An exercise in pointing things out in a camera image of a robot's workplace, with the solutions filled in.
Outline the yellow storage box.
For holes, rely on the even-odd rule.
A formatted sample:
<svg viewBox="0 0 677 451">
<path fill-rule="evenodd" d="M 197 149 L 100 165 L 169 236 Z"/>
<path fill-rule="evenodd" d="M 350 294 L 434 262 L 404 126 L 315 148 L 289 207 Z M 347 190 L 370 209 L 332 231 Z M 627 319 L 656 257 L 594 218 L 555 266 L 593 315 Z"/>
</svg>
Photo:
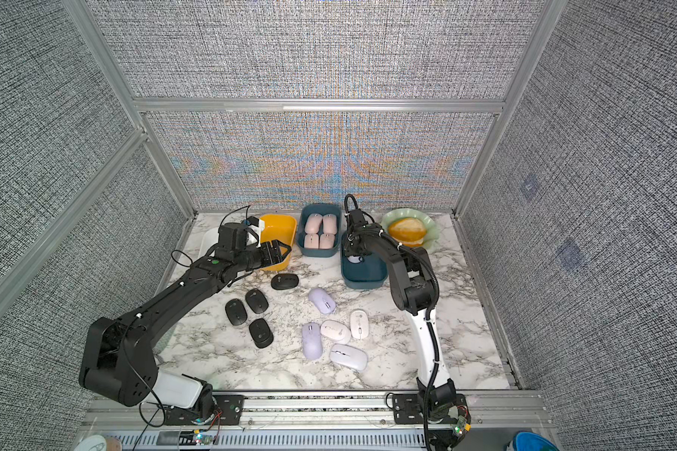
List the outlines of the yellow storage box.
<svg viewBox="0 0 677 451">
<path fill-rule="evenodd" d="M 293 247 L 297 230 L 297 220 L 293 216 L 271 213 L 262 215 L 260 219 L 264 223 L 261 242 L 278 240 Z"/>
</svg>

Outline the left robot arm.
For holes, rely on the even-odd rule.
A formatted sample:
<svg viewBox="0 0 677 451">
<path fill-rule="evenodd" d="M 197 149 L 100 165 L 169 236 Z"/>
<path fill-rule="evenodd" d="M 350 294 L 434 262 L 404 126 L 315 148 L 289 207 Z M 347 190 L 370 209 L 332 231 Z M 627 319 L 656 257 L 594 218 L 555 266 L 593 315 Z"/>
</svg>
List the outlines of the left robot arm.
<svg viewBox="0 0 677 451">
<path fill-rule="evenodd" d="M 214 411 L 206 381 L 161 371 L 153 348 L 180 319 L 241 276 L 282 263 L 291 246 L 262 242 L 256 218 L 227 223 L 216 241 L 173 284 L 143 306 L 116 319 L 99 318 L 88 328 L 78 381 L 81 387 L 124 406 L 151 402 L 206 417 Z"/>
</svg>

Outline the teal storage box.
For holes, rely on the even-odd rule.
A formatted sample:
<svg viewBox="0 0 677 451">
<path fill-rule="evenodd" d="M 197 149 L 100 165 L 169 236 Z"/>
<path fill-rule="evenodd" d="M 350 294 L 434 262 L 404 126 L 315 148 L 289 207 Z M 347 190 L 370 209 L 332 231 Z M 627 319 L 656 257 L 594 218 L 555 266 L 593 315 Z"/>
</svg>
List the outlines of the teal storage box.
<svg viewBox="0 0 677 451">
<path fill-rule="evenodd" d="M 314 203 L 300 216 L 297 244 L 305 257 L 333 257 L 340 247 L 342 211 L 337 204 Z"/>
<path fill-rule="evenodd" d="M 344 234 L 340 245 L 340 271 L 345 285 L 358 291 L 381 288 L 389 276 L 385 262 L 376 255 L 370 255 L 364 257 L 364 261 L 360 264 L 350 263 L 343 253 Z"/>
</svg>

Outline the purple mouse front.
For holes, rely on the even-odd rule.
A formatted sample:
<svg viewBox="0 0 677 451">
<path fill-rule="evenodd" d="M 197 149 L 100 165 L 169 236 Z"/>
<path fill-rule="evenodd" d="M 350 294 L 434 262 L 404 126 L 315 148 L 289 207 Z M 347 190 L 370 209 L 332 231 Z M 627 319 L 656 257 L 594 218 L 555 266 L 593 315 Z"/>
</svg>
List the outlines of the purple mouse front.
<svg viewBox="0 0 677 451">
<path fill-rule="evenodd" d="M 304 357 L 309 361 L 320 359 L 323 355 L 321 326 L 315 322 L 306 323 L 301 333 Z"/>
</svg>

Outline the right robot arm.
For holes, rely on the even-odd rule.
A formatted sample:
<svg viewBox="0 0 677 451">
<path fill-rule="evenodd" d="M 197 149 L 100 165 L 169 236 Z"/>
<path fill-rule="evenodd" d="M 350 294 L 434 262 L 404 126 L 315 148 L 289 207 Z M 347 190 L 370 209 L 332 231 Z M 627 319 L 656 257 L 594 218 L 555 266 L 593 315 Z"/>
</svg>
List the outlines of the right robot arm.
<svg viewBox="0 0 677 451">
<path fill-rule="evenodd" d="M 342 250 L 347 257 L 379 257 L 387 266 L 392 300 L 410 325 L 417 358 L 417 385 L 436 403 L 456 394 L 436 332 L 440 287 L 427 252 L 393 239 L 381 225 L 355 208 L 345 213 Z"/>
</svg>

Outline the pink mouse with scroll wheel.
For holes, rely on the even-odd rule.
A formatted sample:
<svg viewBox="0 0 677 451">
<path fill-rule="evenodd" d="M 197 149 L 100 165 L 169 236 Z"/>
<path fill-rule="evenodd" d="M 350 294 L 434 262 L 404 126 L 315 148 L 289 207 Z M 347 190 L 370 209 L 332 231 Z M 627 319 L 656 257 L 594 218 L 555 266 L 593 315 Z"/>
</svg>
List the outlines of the pink mouse with scroll wheel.
<svg viewBox="0 0 677 451">
<path fill-rule="evenodd" d="M 338 218 L 335 214 L 325 214 L 323 216 L 322 233 L 336 235 L 339 230 Z"/>
</svg>

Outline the white mouse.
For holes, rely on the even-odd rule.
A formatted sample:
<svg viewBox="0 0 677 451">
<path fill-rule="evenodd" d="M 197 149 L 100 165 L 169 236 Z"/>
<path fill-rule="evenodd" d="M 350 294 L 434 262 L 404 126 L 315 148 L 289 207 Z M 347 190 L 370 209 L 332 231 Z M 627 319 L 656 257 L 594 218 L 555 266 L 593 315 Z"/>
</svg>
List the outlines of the white mouse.
<svg viewBox="0 0 677 451">
<path fill-rule="evenodd" d="M 342 345 L 348 344 L 352 338 L 348 326 L 332 319 L 327 319 L 321 324 L 320 332 L 323 337 Z"/>
<path fill-rule="evenodd" d="M 368 355 L 361 349 L 344 344 L 334 344 L 329 353 L 332 363 L 346 366 L 357 372 L 364 371 L 368 364 Z"/>
<path fill-rule="evenodd" d="M 370 335 L 369 316 L 364 310 L 354 310 L 350 315 L 351 334 L 354 340 L 362 340 Z"/>
</svg>

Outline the white mouse front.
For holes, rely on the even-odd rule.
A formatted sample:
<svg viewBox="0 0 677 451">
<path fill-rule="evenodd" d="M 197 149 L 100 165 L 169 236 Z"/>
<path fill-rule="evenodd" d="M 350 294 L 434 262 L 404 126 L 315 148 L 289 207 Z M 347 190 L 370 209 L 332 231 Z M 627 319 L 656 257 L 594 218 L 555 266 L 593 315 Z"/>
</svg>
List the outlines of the white mouse front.
<svg viewBox="0 0 677 451">
<path fill-rule="evenodd" d="M 368 355 L 361 349 L 344 344 L 334 344 L 329 353 L 332 363 L 346 366 L 357 372 L 364 371 L 368 364 Z"/>
</svg>

